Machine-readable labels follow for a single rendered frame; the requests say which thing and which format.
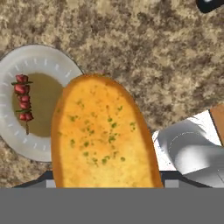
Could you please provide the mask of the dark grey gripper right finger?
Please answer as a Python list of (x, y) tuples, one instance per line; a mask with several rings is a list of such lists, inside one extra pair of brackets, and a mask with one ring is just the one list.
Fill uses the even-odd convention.
[(208, 185), (185, 178), (178, 171), (161, 171), (160, 175), (165, 188), (208, 188)]

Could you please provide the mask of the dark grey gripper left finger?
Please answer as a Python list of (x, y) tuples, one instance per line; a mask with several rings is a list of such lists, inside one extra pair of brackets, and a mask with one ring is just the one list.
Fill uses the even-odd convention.
[(53, 179), (53, 172), (46, 171), (39, 178), (32, 181), (23, 183), (21, 185), (16, 185), (16, 188), (25, 188), (25, 187), (34, 187), (34, 188), (55, 188), (55, 182)]

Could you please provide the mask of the golden baguette bread with herbs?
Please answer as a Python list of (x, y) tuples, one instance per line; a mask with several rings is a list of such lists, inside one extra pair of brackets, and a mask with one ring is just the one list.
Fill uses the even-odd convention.
[(52, 117), (57, 187), (163, 186), (151, 133), (118, 82), (83, 74), (63, 89)]

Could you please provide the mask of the red meat kebab skewer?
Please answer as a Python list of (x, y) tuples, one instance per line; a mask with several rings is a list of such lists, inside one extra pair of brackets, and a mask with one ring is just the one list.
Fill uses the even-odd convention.
[(28, 122), (34, 119), (30, 97), (31, 84), (32, 81), (29, 80), (29, 77), (22, 73), (17, 74), (16, 81), (11, 83), (14, 88), (14, 94), (18, 99), (19, 110), (17, 110), (17, 113), (19, 113), (19, 120), (25, 122), (26, 134), (29, 134)]

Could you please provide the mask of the white and grey rounded object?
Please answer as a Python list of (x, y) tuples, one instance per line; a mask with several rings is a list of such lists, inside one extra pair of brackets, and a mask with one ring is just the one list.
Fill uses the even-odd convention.
[(224, 188), (224, 146), (210, 109), (153, 133), (160, 171), (177, 171), (192, 181)]

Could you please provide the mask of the white round plate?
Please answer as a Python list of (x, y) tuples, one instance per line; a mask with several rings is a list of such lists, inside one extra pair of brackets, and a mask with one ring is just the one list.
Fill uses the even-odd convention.
[(39, 162), (51, 162), (51, 138), (25, 134), (12, 107), (17, 74), (42, 73), (63, 87), (82, 71), (68, 56), (46, 45), (24, 45), (0, 60), (0, 136), (18, 154)]

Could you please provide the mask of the black rounded object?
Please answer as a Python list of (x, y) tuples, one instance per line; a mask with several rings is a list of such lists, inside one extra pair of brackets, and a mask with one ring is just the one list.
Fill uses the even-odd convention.
[(224, 0), (195, 0), (200, 12), (209, 13), (221, 7)]

